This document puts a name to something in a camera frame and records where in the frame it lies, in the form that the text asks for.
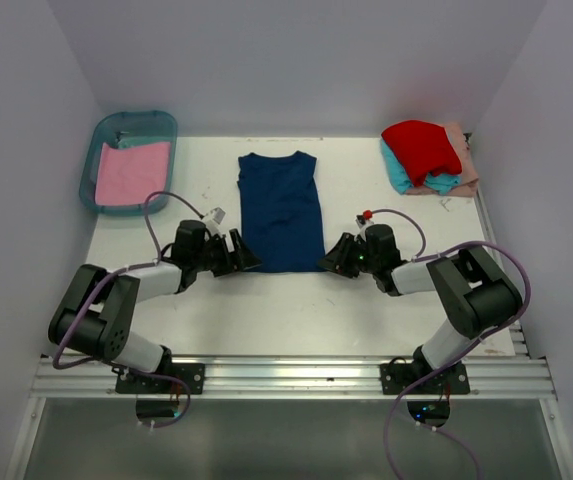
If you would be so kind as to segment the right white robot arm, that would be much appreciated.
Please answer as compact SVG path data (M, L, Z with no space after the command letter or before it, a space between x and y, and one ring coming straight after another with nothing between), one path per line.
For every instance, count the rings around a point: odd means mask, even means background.
M446 320L420 345L409 363L394 361L386 375L404 387L414 384L434 392L447 371L461 362L486 334L518 318L526 300L490 252L502 250L486 241L470 241L427 258L405 260L388 225L373 224L359 234L344 234L318 266L346 278L369 274L391 296L434 292Z

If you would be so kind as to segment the navy blue Mickey t-shirt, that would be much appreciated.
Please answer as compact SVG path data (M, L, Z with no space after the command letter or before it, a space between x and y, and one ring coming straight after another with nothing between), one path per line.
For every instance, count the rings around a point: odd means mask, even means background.
M313 273L325 255L317 159L249 153L238 158L241 236L261 260L257 273Z

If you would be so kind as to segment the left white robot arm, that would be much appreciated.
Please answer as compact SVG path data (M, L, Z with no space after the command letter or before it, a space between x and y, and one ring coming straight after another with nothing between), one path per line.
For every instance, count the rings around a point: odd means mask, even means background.
M118 365L138 372L151 392L163 392L174 379L172 353L131 331L136 306L185 292L202 272L221 277L261 265L238 230L224 235L200 220L181 221L174 241L151 262L113 271L84 264L49 325L49 341L57 346L53 367L65 370L89 361Z

